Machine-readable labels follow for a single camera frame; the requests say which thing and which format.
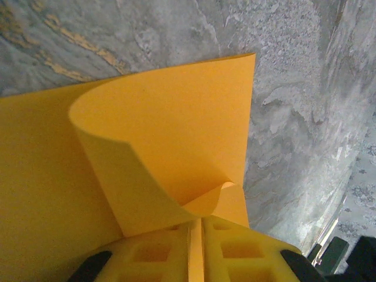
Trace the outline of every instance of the black object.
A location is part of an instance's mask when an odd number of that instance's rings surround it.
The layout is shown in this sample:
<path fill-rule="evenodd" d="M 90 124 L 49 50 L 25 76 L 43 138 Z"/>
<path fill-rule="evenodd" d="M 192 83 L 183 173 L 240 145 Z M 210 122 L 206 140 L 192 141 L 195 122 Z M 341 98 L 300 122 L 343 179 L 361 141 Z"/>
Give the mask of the black object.
<path fill-rule="evenodd" d="M 321 250 L 322 245 L 316 244 L 311 250 L 310 254 L 307 256 L 307 260 L 312 263 L 313 260 L 317 257 L 318 252 Z"/>
<path fill-rule="evenodd" d="M 111 256 L 112 252 L 101 251 L 94 256 L 88 257 L 67 282 L 94 282 Z"/>
<path fill-rule="evenodd" d="M 348 243 L 335 237 L 329 247 L 322 257 L 324 272 L 335 271 L 348 249 Z M 325 278 L 304 256 L 290 250 L 281 251 L 281 255 L 300 282 L 376 282 L 376 238 L 373 237 L 360 237 L 346 260 L 348 268 L 345 273 L 326 275 Z"/>
<path fill-rule="evenodd" d="M 349 244 L 341 238 L 334 237 L 324 254 L 321 256 L 321 263 L 316 264 L 315 268 L 322 275 L 334 274 L 341 260 L 344 258 Z"/>
<path fill-rule="evenodd" d="M 362 277 L 356 274 L 343 273 L 325 276 L 328 282 L 365 282 Z"/>
<path fill-rule="evenodd" d="M 300 282 L 326 282 L 303 255 L 290 250 L 281 251 L 281 255 Z"/>
<path fill-rule="evenodd" d="M 376 238 L 360 237 L 346 260 L 345 273 L 358 274 L 366 282 L 376 281 Z"/>

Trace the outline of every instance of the square cutout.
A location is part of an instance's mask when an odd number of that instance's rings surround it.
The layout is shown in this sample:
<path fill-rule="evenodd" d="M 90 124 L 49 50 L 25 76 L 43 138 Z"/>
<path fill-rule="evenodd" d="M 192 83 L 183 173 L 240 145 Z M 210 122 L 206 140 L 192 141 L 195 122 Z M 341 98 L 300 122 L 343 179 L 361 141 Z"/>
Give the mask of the square cutout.
<path fill-rule="evenodd" d="M 263 257 L 258 245 L 251 242 L 224 241 L 221 244 L 225 259 L 244 259 Z"/>
<path fill-rule="evenodd" d="M 171 250 L 169 244 L 145 243 L 138 246 L 133 254 L 133 261 L 166 261 Z"/>
<path fill-rule="evenodd" d="M 273 273 L 269 268 L 229 267 L 231 282 L 275 282 Z"/>
<path fill-rule="evenodd" d="M 118 282 L 161 282 L 162 274 L 124 274 L 120 277 Z"/>

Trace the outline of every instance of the marble texture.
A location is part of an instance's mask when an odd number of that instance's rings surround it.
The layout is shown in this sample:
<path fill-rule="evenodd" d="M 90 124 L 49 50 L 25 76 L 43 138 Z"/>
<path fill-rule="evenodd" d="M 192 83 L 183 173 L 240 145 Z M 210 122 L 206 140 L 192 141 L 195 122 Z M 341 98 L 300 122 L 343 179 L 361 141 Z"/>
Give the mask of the marble texture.
<path fill-rule="evenodd" d="M 374 0 L 0 0 L 0 94 L 256 52 L 251 226 L 309 251 L 375 103 Z"/>

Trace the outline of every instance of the orange foam sheet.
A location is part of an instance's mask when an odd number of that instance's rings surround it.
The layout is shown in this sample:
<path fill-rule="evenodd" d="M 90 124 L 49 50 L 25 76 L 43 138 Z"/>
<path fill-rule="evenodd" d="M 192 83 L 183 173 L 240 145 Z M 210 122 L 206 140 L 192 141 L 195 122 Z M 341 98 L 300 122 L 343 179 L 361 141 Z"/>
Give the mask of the orange foam sheet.
<path fill-rule="evenodd" d="M 241 191 L 254 63 L 0 99 L 0 280 L 64 281 L 88 252 L 212 214 L 226 182 Z"/>

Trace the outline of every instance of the yellow plastic base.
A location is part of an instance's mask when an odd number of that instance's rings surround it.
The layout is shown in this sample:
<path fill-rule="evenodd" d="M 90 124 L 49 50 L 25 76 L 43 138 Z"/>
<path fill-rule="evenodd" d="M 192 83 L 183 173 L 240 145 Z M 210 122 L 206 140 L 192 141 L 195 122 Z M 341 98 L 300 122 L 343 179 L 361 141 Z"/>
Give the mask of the yellow plastic base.
<path fill-rule="evenodd" d="M 186 282 L 190 223 L 122 239 L 96 282 Z"/>
<path fill-rule="evenodd" d="M 299 282 L 280 255 L 296 247 L 216 216 L 202 221 L 205 282 Z"/>

